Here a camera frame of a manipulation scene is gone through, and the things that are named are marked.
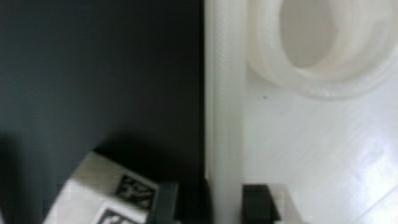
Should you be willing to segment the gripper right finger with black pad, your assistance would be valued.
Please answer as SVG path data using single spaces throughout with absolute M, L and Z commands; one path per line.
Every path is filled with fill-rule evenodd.
M 275 201 L 266 185 L 243 186 L 241 223 L 275 224 L 280 220 Z

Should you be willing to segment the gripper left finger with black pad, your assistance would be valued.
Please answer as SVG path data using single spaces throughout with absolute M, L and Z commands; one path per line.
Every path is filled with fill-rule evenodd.
M 175 219 L 177 194 L 179 184 L 175 182 L 163 182 L 157 188 L 145 224 L 179 224 Z

